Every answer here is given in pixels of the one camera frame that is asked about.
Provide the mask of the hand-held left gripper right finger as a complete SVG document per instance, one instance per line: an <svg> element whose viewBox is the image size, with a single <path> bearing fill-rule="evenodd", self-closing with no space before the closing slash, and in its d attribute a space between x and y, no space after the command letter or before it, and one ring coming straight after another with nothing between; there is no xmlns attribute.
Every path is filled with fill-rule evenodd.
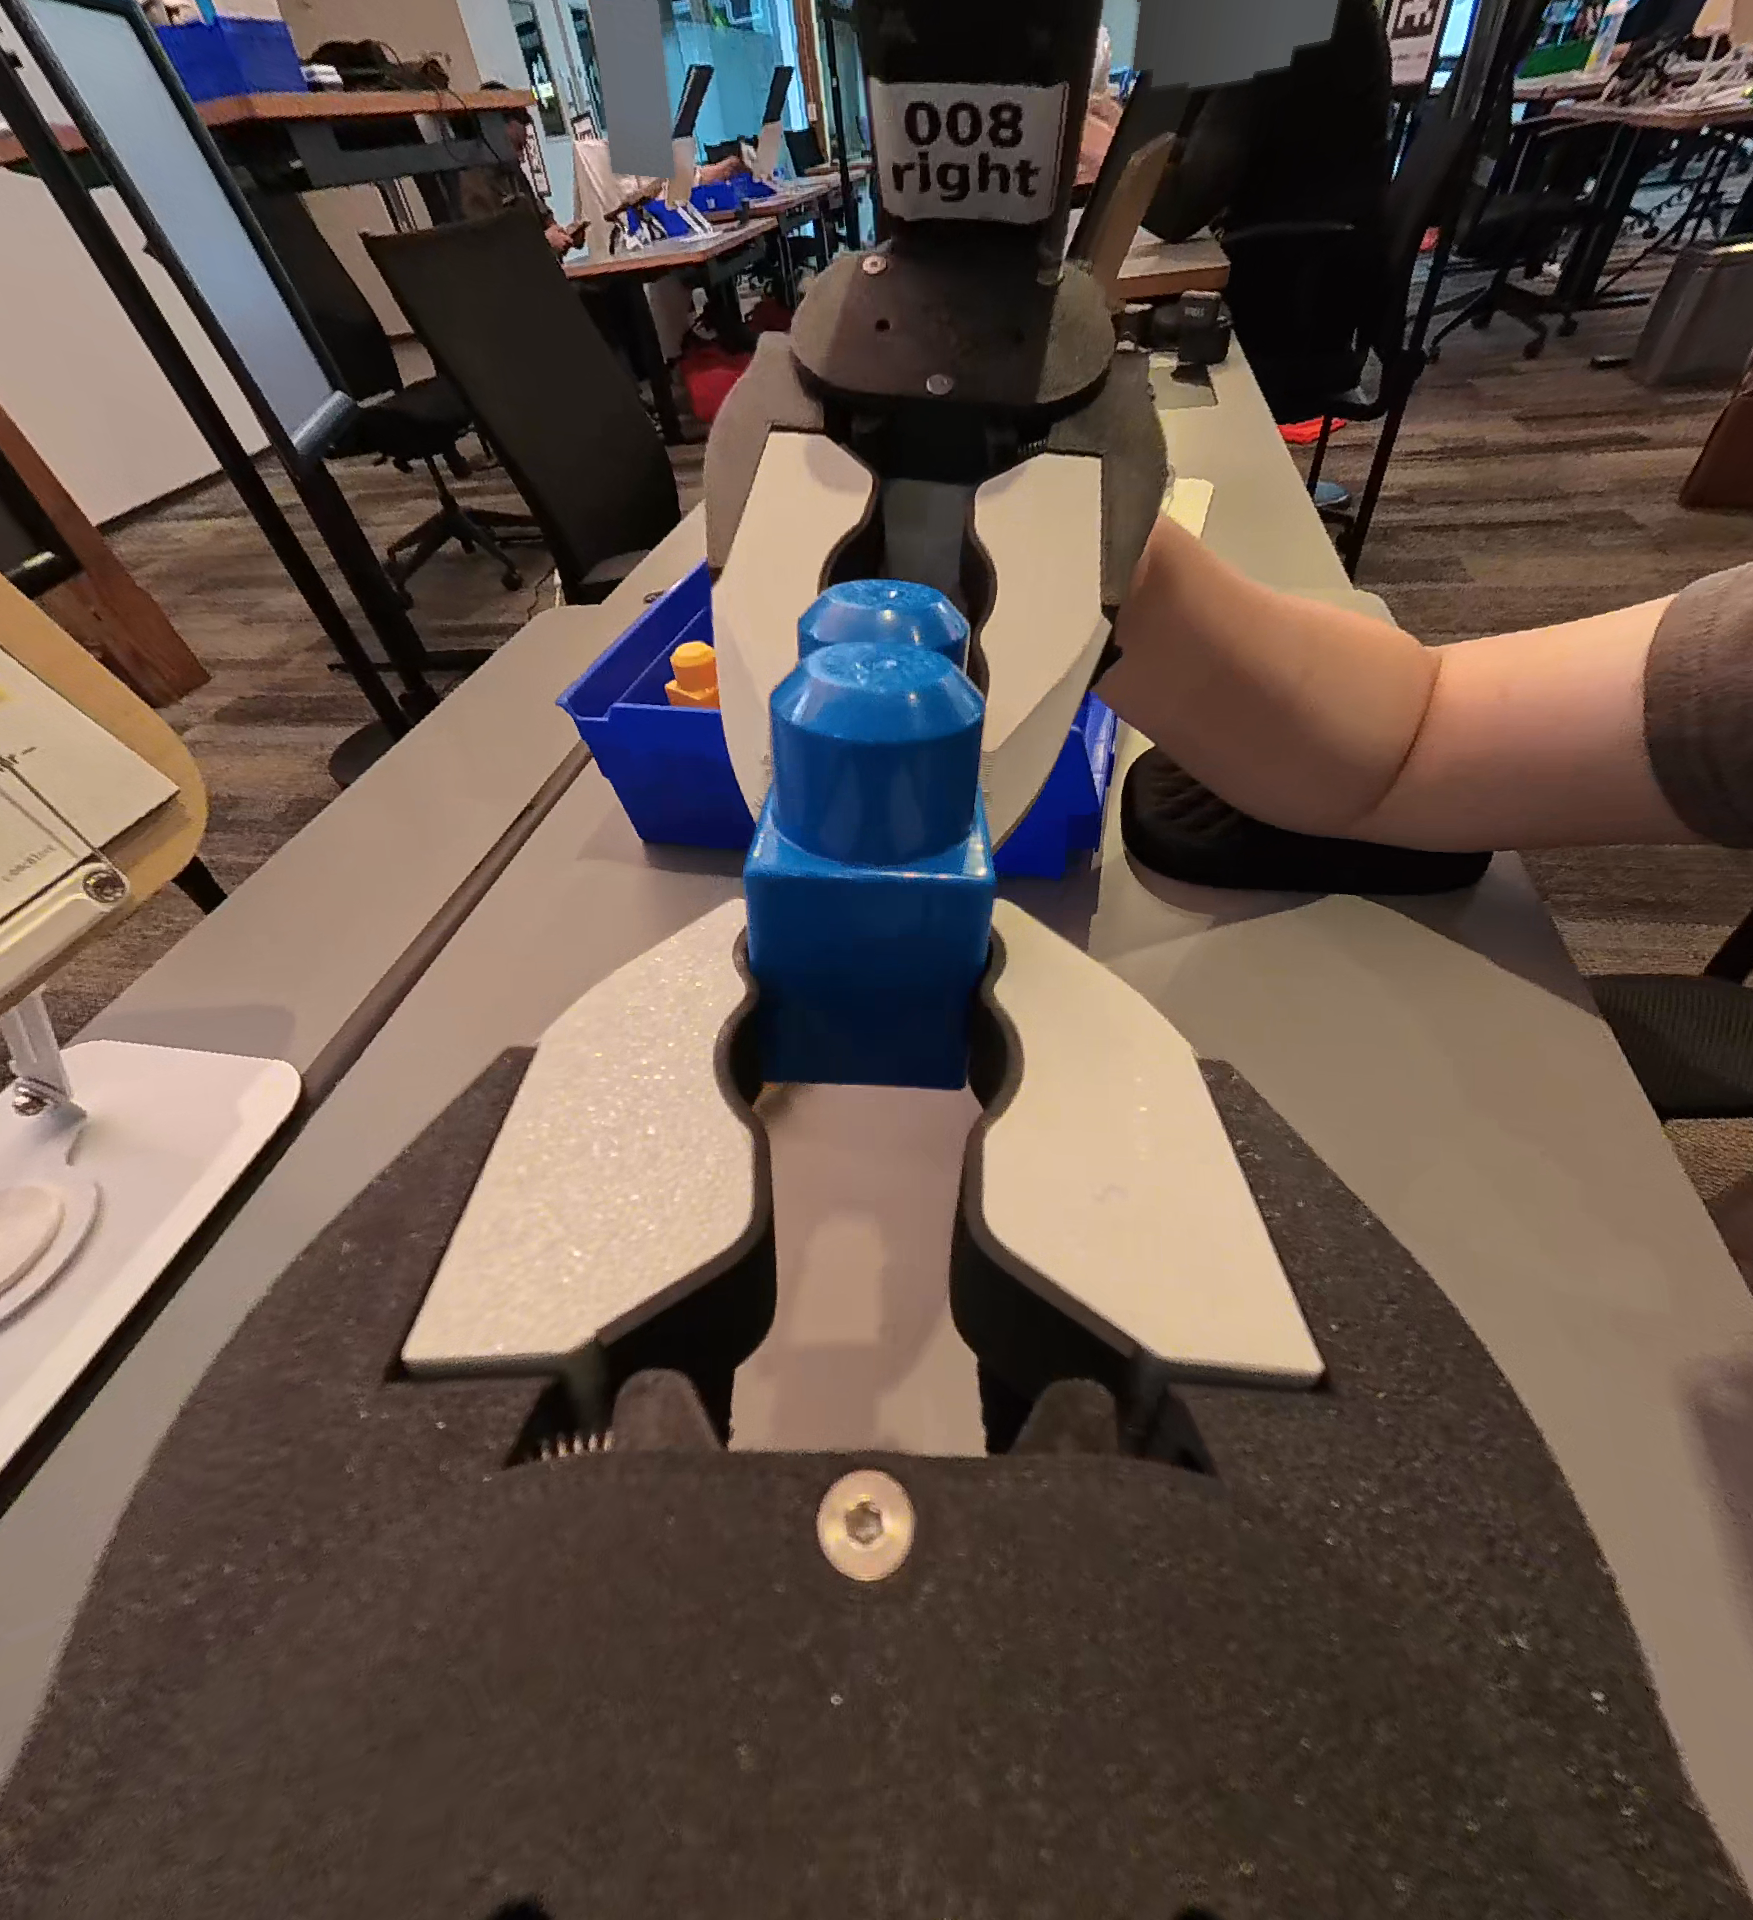
<svg viewBox="0 0 1753 1920"><path fill-rule="evenodd" d="M1005 1375L1033 1343L1121 1379L1311 1389L1323 1360L1186 1036L1013 901L970 1025L961 1336Z"/></svg>

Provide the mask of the black power box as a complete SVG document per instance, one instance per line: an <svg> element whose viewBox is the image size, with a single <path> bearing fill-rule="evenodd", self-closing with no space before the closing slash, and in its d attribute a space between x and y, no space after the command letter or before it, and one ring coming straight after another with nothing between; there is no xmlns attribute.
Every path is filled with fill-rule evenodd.
<svg viewBox="0 0 1753 1920"><path fill-rule="evenodd" d="M1145 339L1154 355L1172 358L1177 377L1219 365L1233 343L1233 316L1222 292L1182 292L1152 306Z"/></svg>

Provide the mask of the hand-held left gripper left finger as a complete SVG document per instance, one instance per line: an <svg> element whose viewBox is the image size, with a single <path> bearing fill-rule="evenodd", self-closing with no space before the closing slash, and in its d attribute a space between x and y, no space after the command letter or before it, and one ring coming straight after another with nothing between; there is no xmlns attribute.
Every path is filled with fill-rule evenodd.
<svg viewBox="0 0 1753 1920"><path fill-rule="evenodd" d="M731 1417L774 1319L757 989L727 899L542 1032L399 1360L420 1379L540 1378L605 1428L625 1379L692 1379Z"/></svg>

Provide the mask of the black wrist rest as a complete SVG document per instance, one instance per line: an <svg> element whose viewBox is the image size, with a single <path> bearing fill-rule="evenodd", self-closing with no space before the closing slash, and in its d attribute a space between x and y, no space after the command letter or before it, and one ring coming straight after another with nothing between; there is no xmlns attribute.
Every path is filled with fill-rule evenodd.
<svg viewBox="0 0 1753 1920"><path fill-rule="evenodd" d="M1225 804L1161 748L1132 764L1121 837L1133 866L1212 892L1431 898L1482 879L1490 851L1415 851L1272 829Z"/></svg>

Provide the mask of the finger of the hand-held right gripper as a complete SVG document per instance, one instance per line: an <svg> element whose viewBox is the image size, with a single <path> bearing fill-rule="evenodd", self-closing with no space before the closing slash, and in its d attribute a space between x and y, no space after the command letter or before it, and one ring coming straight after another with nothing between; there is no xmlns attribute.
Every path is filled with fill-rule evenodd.
<svg viewBox="0 0 1753 1920"><path fill-rule="evenodd" d="M818 434L774 429L714 575L711 635L727 760L751 818L773 780L768 702L797 664L797 621L874 514L877 475Z"/></svg>
<svg viewBox="0 0 1753 1920"><path fill-rule="evenodd" d="M979 790L1005 842L1049 780L1102 657L1102 477L1093 456L1041 453L974 497L991 581Z"/></svg>

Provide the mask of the blue storage bin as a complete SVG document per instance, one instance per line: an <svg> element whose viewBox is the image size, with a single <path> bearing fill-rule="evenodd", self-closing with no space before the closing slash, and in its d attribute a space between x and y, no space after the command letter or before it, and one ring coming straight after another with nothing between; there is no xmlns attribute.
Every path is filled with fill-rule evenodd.
<svg viewBox="0 0 1753 1920"><path fill-rule="evenodd" d="M185 94L198 103L298 94L310 89L280 17L215 15L161 22L153 36Z"/></svg>

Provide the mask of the blue mega block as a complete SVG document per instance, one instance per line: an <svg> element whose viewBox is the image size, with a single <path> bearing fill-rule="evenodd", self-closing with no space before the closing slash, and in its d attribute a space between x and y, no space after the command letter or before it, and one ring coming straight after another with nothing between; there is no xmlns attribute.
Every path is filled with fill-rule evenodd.
<svg viewBox="0 0 1753 1920"><path fill-rule="evenodd" d="M771 1082L954 1092L997 892L970 628L936 588L857 581L797 621L744 859Z"/></svg>

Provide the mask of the rolling whiteboard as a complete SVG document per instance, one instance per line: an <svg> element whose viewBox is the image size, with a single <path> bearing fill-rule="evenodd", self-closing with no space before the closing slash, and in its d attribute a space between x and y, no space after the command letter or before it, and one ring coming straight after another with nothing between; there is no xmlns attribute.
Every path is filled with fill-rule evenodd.
<svg viewBox="0 0 1753 1920"><path fill-rule="evenodd" d="M326 466L353 426L355 402L142 10L128 1L3 1L0 22L25 49L103 185L139 227L144 250L176 285L259 422L275 466L366 619L375 647L363 644L329 576L298 539L0 36L6 130L233 484L338 666L375 711L375 723L353 735L333 758L333 776L343 780L437 703L426 647Z"/></svg>

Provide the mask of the instruction sheet on white stand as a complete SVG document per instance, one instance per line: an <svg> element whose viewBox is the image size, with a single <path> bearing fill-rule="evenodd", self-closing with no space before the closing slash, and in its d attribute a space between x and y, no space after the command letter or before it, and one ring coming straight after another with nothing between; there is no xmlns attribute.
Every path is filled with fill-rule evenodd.
<svg viewBox="0 0 1753 1920"><path fill-rule="evenodd" d="M0 1018L0 1484L303 1093L274 1058L59 1045L39 996Z"/></svg>

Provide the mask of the black office chair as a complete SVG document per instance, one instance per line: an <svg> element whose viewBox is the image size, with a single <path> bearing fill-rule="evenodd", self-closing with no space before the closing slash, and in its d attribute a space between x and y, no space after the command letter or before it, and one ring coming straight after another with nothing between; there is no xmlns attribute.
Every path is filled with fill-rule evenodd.
<svg viewBox="0 0 1753 1920"><path fill-rule="evenodd" d="M437 500L429 519L383 550L383 571L403 606L413 603L410 579L447 542L465 555L484 552L498 564L505 591L521 588L504 545L539 540L535 519L465 509L447 484L447 475L469 477L462 441L476 434L456 387L437 374L403 381L393 347L360 297L343 306L317 303L312 327L351 397L349 422L336 431L329 459L373 459L403 471L424 468Z"/></svg>
<svg viewBox="0 0 1753 1920"><path fill-rule="evenodd" d="M363 245L524 500L565 601L607 599L680 524L675 473L535 213L512 204Z"/></svg>

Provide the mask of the person's right forearm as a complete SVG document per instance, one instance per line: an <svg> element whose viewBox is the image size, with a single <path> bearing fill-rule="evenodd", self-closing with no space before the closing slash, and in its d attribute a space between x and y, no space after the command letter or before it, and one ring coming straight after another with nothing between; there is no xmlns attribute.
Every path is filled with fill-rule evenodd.
<svg viewBox="0 0 1753 1920"><path fill-rule="evenodd" d="M1430 647L1263 586L1161 517L1101 697L1274 829L1412 851L1694 844L1645 744L1668 606Z"/></svg>

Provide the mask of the black swivel chair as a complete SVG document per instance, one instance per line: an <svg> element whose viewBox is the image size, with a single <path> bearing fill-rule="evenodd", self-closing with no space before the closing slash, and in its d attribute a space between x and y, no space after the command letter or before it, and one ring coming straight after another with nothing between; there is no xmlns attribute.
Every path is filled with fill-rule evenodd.
<svg viewBox="0 0 1753 1920"><path fill-rule="evenodd" d="M1588 978L1659 1121L1753 1121L1753 909L1700 974Z"/></svg>

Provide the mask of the grey trash can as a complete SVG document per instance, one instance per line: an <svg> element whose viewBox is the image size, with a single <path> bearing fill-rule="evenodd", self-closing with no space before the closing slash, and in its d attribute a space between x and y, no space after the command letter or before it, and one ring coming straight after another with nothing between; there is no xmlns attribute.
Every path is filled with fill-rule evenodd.
<svg viewBox="0 0 1753 1920"><path fill-rule="evenodd" d="M1753 238L1679 253L1626 372L1644 387L1737 383L1753 372Z"/></svg>

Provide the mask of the blue plastic bin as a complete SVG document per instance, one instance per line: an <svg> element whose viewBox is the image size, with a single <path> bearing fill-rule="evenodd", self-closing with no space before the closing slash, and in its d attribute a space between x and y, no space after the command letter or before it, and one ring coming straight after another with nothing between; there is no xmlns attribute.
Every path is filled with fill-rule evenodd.
<svg viewBox="0 0 1753 1920"><path fill-rule="evenodd" d="M699 241L736 219L757 217L771 202L781 198L781 187L782 183L777 180L764 181L744 176L693 183L685 200L650 195L622 210L622 236L630 245L637 241Z"/></svg>
<svg viewBox="0 0 1753 1920"><path fill-rule="evenodd" d="M672 655L711 638L711 575L699 560L558 699L645 842L744 851L751 834L719 713L675 707L666 694ZM1033 808L992 854L1000 877L1063 877L1101 842L1116 743L1117 717L1084 695Z"/></svg>

